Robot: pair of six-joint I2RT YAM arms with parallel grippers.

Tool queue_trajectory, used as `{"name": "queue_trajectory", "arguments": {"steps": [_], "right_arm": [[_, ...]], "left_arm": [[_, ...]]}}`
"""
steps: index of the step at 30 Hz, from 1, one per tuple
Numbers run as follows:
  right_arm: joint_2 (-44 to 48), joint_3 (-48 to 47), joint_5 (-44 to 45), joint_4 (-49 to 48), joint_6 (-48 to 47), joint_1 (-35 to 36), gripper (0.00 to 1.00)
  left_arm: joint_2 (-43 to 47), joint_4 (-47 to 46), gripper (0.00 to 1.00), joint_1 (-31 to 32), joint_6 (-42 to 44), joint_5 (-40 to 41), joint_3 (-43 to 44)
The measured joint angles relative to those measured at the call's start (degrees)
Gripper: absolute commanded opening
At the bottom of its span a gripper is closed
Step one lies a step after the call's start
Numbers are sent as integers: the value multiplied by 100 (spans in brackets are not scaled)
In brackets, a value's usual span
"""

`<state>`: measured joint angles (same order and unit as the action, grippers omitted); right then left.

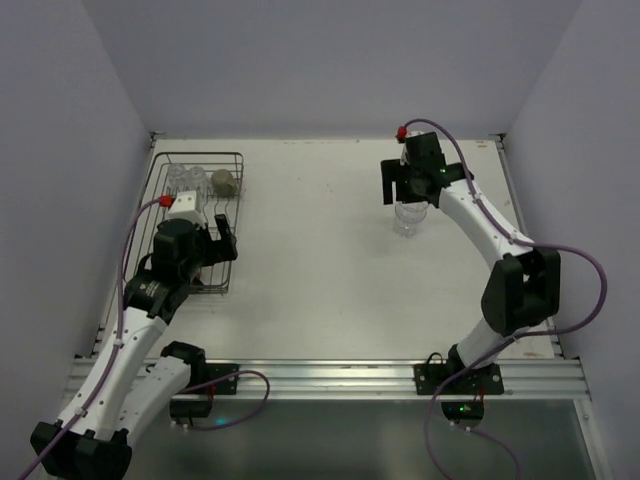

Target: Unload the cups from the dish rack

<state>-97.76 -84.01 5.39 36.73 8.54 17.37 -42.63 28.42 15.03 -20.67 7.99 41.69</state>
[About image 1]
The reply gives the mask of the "clear faceted glass cup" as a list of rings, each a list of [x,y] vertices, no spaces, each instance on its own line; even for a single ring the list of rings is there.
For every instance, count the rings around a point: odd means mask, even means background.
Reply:
[[[429,204],[402,203],[395,204],[393,231],[401,238],[410,238],[416,234],[418,227],[425,220]]]
[[[171,163],[167,168],[167,184],[171,188],[180,188],[185,180],[186,167],[181,163]]]
[[[202,197],[206,197],[209,187],[209,178],[204,168],[199,165],[193,166],[186,172],[186,175],[187,190],[196,191]]]

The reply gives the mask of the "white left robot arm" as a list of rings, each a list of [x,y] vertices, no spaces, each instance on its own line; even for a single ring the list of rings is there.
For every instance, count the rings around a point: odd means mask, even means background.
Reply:
[[[162,221],[153,247],[121,292],[114,328],[73,399],[52,423],[40,422],[30,443],[38,464],[59,479],[121,479],[141,431],[172,396],[206,371],[204,351],[172,342],[143,379],[138,372],[188,298],[200,270],[236,260],[226,215],[213,238],[193,215]]]

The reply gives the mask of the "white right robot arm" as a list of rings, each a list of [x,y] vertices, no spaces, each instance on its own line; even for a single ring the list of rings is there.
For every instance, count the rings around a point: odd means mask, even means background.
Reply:
[[[530,245],[449,142],[222,140],[245,159],[226,353],[404,359],[446,373],[558,306],[560,258]]]

